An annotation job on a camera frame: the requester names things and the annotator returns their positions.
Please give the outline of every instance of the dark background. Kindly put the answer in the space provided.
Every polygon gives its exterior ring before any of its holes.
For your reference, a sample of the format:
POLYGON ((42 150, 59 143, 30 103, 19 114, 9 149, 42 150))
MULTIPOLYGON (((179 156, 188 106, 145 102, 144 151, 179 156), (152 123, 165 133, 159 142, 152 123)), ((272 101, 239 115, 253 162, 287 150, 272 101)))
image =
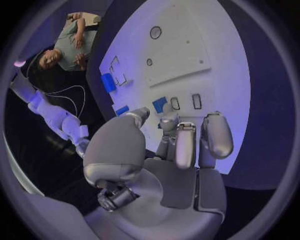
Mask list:
MULTIPOLYGON (((7 36, 11 33, 12 29, 22 19, 26 10, 28 10, 36 1, 26 0, 15 3, 8 1, 2 7, 2 14, 0 15, 0 44, 4 46, 7 36)), ((290 30, 294 39, 300 43, 300 15, 298 13, 298 1, 296 0, 265 0, 266 4, 276 12, 282 19, 283 23, 290 30)), ((295 198, 289 206, 286 213, 282 216, 276 226, 264 237, 264 239, 277 239, 280 233, 289 233, 293 236, 298 229, 296 221, 299 216, 298 204, 300 200, 299 190, 295 198)), ((0 194, 0 211, 2 216, 1 234, 3 239, 34 239, 34 236, 23 225, 23 223, 16 217, 16 213, 10 206, 3 192, 0 194)))

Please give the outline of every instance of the gray t-shirt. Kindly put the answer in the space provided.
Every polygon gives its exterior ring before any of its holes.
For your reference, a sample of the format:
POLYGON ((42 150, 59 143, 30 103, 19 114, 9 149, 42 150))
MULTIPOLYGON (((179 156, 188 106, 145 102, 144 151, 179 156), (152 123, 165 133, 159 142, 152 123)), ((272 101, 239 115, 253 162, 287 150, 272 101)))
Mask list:
POLYGON ((72 22, 62 30, 54 46, 55 49, 61 52, 61 59, 58 64, 62 69, 65 71, 80 71, 80 66, 74 63, 76 60, 75 56, 83 53, 85 59, 89 59, 96 32, 85 31, 83 33, 83 45, 80 49, 76 49, 75 41, 72 42, 72 39, 77 33, 77 21, 72 22))

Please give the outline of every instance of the purple light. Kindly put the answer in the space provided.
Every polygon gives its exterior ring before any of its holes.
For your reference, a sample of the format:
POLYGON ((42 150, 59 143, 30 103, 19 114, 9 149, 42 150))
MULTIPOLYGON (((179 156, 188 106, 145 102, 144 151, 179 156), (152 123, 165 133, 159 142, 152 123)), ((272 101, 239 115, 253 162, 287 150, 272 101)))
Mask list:
POLYGON ((21 68, 24 66, 25 63, 26 61, 15 61, 13 65, 15 65, 18 68, 21 68))

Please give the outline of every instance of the blue object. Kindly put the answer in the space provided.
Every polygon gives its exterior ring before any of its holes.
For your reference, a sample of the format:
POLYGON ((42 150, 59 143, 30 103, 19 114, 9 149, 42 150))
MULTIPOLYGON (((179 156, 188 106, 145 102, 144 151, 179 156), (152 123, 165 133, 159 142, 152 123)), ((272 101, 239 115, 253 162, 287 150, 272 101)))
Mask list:
POLYGON ((152 104, 158 114, 163 112, 163 106, 166 103, 167 103, 166 97, 162 97, 162 98, 157 99, 156 101, 152 102, 152 104))
POLYGON ((101 79, 107 93, 117 89, 114 79, 110 73, 103 74, 101 79))
POLYGON ((115 113, 116 113, 117 116, 120 116, 121 114, 123 114, 127 111, 129 111, 129 107, 126 105, 126 106, 118 109, 117 111, 115 111, 115 113))

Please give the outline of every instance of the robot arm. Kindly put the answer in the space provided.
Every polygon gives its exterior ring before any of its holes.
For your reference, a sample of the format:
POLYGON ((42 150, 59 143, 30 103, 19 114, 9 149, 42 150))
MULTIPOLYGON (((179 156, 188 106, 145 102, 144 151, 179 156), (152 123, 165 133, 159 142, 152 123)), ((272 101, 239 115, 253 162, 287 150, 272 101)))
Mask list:
POLYGON ((71 140, 76 146, 77 153, 83 158, 89 140, 88 126, 81 125, 80 120, 60 106, 52 105, 45 95, 35 90, 29 80, 19 71, 10 83, 11 90, 24 102, 28 108, 43 117, 50 129, 64 140, 71 140))

